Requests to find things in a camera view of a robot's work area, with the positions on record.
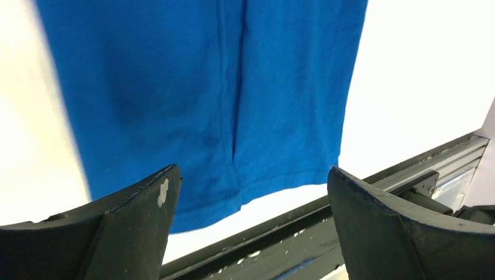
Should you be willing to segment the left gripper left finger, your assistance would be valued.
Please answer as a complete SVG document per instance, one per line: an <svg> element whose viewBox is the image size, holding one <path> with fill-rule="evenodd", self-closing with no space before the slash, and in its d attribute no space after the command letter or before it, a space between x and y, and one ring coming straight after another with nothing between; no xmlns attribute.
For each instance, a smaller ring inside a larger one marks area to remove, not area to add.
<svg viewBox="0 0 495 280"><path fill-rule="evenodd" d="M158 279L182 176L175 164L41 222L1 227L2 279Z"/></svg>

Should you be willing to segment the blue printed t-shirt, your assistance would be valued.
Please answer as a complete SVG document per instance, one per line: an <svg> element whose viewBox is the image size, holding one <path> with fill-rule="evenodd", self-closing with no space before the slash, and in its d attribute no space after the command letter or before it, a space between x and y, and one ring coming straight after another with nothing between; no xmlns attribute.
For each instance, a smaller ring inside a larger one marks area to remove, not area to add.
<svg viewBox="0 0 495 280"><path fill-rule="evenodd" d="M172 233L338 164L367 1L37 1L93 199L168 164Z"/></svg>

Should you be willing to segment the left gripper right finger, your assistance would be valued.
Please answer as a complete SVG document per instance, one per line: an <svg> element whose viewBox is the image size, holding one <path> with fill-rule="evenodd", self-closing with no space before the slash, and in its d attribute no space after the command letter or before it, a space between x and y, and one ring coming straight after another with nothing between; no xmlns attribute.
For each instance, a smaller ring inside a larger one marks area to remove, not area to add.
<svg viewBox="0 0 495 280"><path fill-rule="evenodd" d="M350 279L493 279L494 206L452 212L331 169L327 191Z"/></svg>

